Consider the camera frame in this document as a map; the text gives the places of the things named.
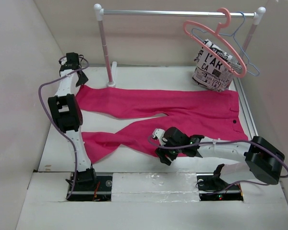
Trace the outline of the pink trousers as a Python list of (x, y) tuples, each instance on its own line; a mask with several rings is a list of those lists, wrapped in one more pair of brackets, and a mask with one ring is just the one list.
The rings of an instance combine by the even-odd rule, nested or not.
[(239, 120), (235, 91), (165, 91), (93, 89), (82, 86), (76, 95), (80, 109), (133, 122), (116, 133), (83, 132), (86, 153), (95, 163), (120, 145), (155, 156), (148, 137), (157, 128), (176, 127), (184, 134), (227, 141), (246, 140)]

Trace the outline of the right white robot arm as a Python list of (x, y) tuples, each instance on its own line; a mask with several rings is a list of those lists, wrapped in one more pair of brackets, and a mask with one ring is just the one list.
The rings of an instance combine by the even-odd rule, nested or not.
[(259, 136), (254, 136), (250, 141), (224, 141), (203, 135), (187, 136), (177, 128), (170, 127), (167, 130), (155, 129), (151, 138), (158, 140), (155, 153), (166, 165), (171, 165), (179, 154), (235, 161), (234, 164), (220, 164), (213, 172), (212, 183), (219, 189), (254, 179), (263, 184), (276, 185), (282, 169), (287, 168), (285, 155)]

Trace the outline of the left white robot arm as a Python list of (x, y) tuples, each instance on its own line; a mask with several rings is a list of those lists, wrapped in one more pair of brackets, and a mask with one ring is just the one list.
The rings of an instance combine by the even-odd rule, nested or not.
[(71, 179), (66, 180), (71, 192), (92, 191), (97, 186), (96, 172), (84, 147), (83, 115), (76, 100), (76, 90), (88, 81), (82, 70), (82, 60), (84, 57), (74, 52), (59, 60), (59, 87), (55, 95), (48, 98), (52, 120), (71, 144), (75, 170)]

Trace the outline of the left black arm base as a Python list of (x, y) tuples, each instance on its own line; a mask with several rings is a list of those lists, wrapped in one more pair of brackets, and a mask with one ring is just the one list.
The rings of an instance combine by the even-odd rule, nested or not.
[(111, 201), (113, 174), (98, 173), (94, 185), (85, 182), (76, 185), (68, 201), (107, 202)]

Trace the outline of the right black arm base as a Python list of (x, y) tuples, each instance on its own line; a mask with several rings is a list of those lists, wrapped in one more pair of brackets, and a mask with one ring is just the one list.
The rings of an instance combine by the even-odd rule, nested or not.
[(243, 201), (239, 185), (229, 186), (228, 183), (210, 173), (197, 174), (195, 184), (199, 191), (200, 201)]

